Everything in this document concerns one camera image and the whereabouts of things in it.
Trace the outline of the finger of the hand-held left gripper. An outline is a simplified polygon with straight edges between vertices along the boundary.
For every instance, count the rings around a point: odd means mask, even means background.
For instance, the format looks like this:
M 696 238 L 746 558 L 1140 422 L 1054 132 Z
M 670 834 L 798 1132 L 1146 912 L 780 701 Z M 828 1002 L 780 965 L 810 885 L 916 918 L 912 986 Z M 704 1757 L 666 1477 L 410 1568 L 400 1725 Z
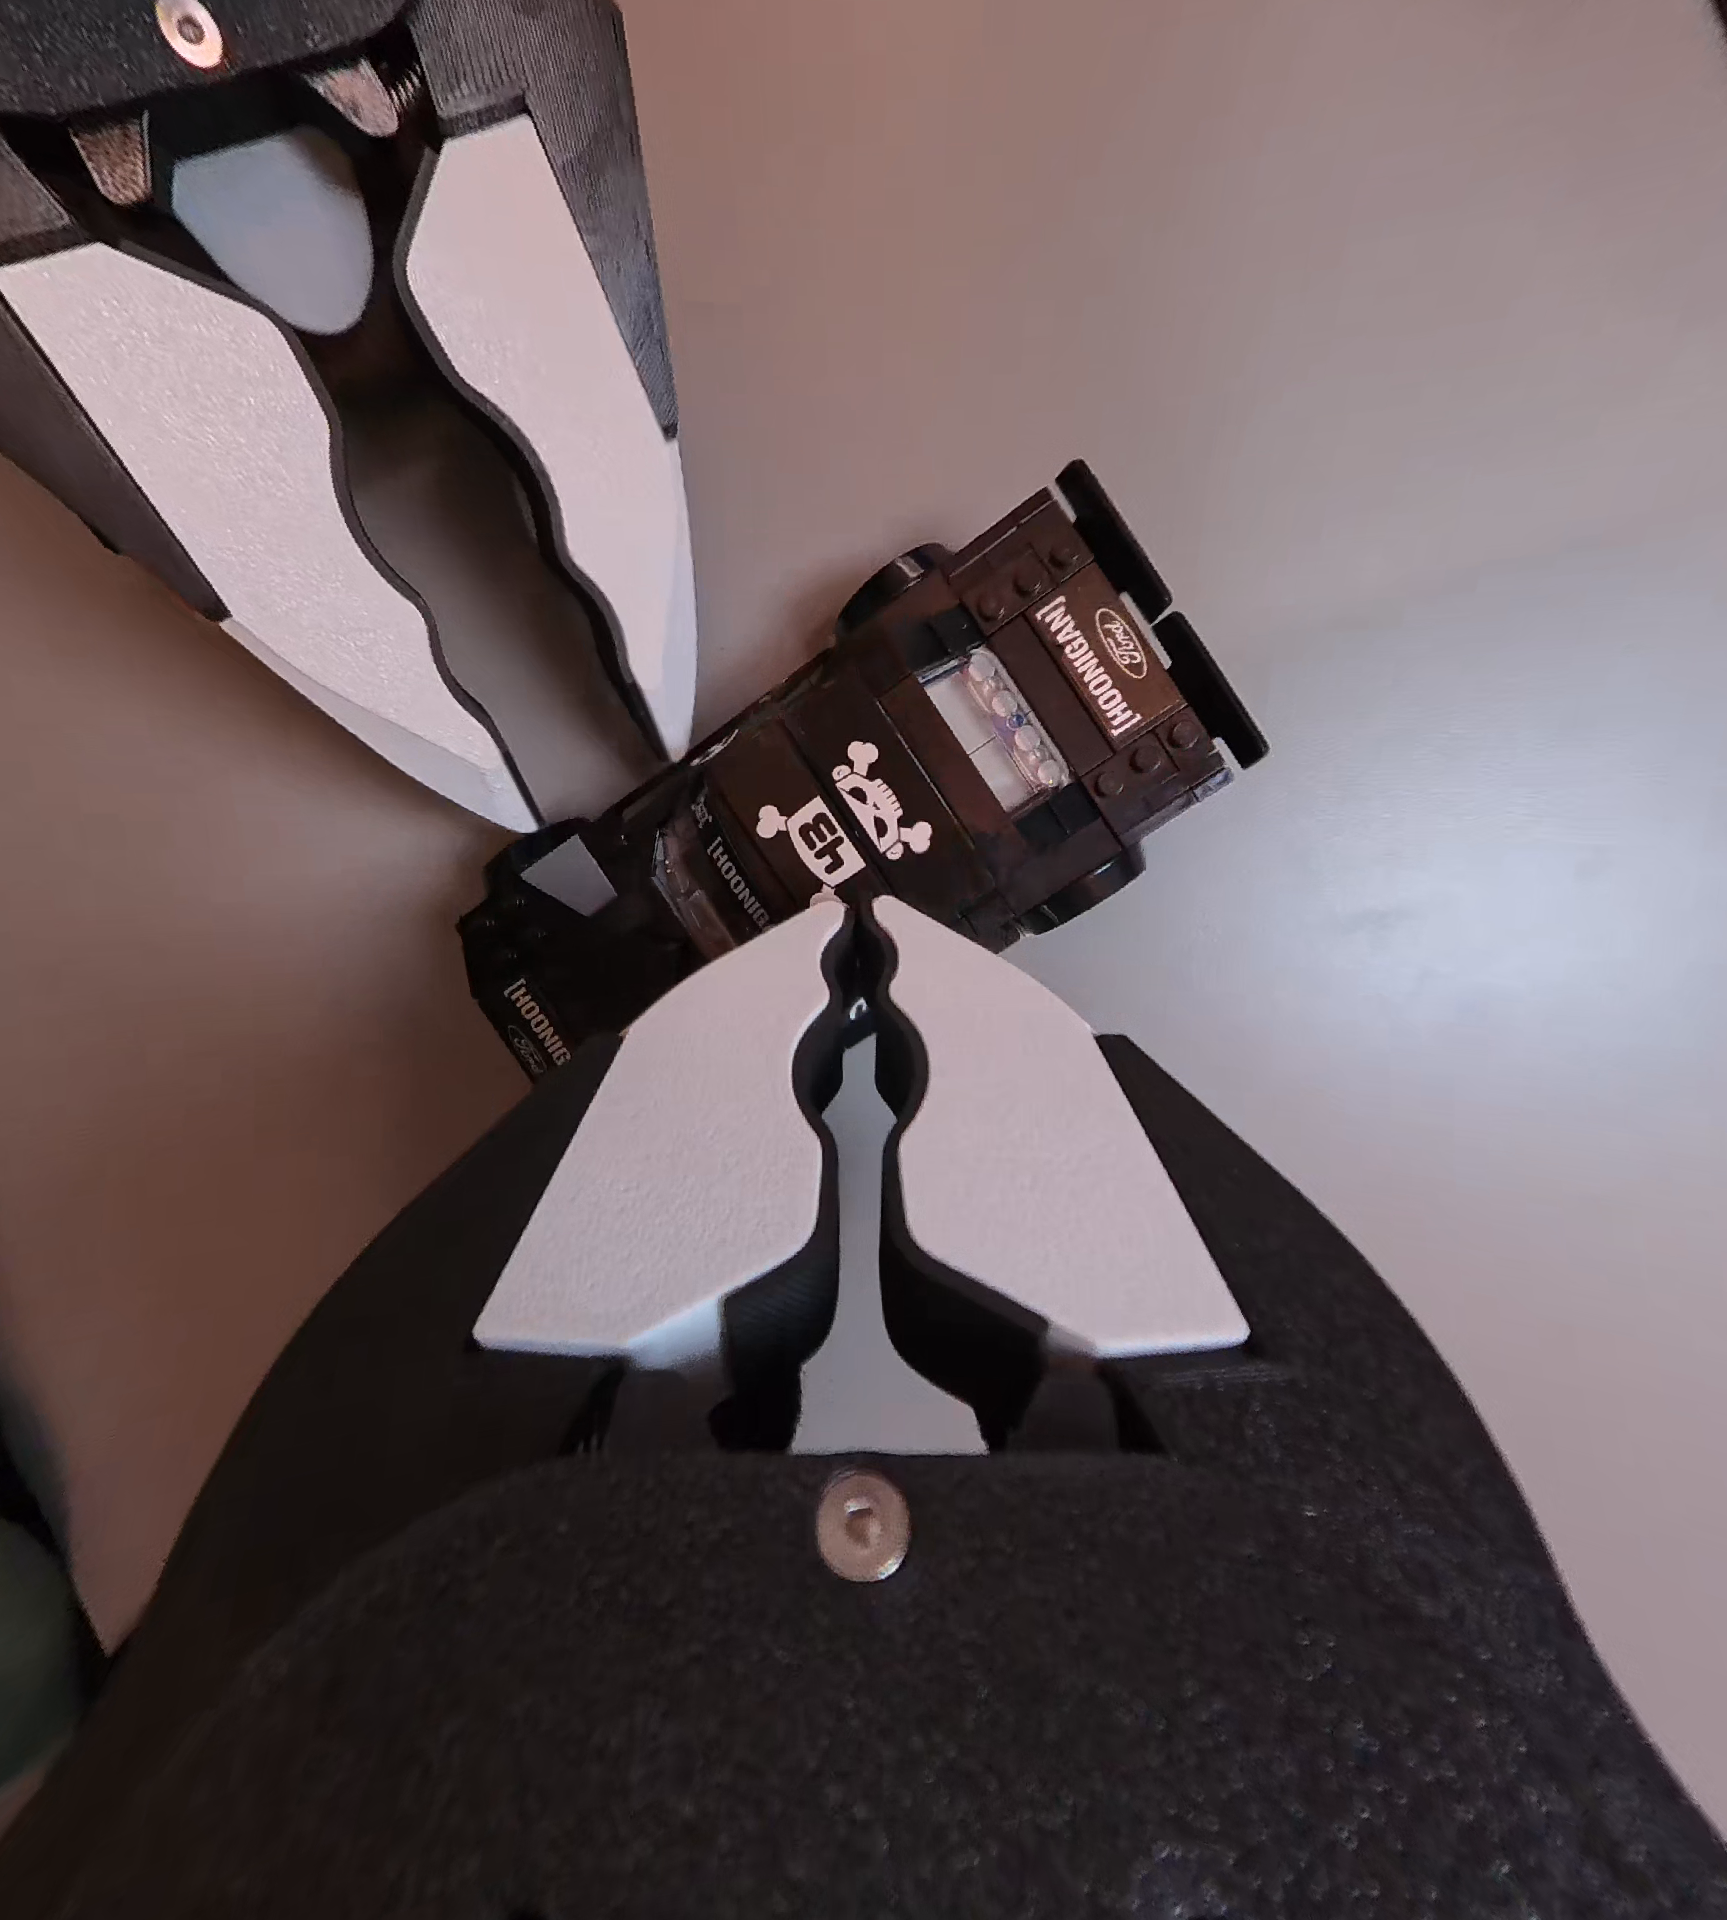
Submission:
M 538 826 L 448 683 L 428 613 L 376 557 L 340 426 L 274 314 L 103 243 L 0 264 L 0 297 L 223 603 L 227 632 L 422 787 Z
M 638 730 L 684 758 L 698 615 L 682 452 L 526 115 L 426 160 L 396 274 L 444 377 L 514 455 Z

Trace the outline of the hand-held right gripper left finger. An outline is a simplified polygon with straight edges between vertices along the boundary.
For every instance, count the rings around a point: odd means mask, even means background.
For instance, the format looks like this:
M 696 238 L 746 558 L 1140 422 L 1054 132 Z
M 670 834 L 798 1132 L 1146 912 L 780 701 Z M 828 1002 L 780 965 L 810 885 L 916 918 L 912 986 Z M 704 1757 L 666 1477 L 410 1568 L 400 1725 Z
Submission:
M 792 1398 L 838 1288 L 840 972 L 814 904 L 626 1033 L 474 1326 L 498 1353 L 626 1361 Z

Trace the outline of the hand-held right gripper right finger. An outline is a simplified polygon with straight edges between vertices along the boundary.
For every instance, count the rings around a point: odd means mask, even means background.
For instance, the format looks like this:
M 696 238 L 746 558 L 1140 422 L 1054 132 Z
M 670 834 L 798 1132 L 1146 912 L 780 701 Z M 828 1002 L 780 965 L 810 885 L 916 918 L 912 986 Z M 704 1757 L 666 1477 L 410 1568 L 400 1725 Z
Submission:
M 882 1305 L 926 1378 L 1238 1348 L 1250 1326 L 1088 1021 L 900 901 L 882 951 Z

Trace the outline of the black lego car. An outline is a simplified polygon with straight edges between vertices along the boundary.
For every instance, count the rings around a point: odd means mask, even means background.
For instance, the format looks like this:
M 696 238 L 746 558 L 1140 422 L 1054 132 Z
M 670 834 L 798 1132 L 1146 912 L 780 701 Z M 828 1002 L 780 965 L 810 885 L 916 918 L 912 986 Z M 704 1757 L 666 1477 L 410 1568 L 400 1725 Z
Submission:
M 520 837 L 460 918 L 532 1080 L 820 901 L 990 951 L 1146 866 L 1268 742 L 1086 461 L 960 548 L 876 570 L 830 643 L 592 819 Z

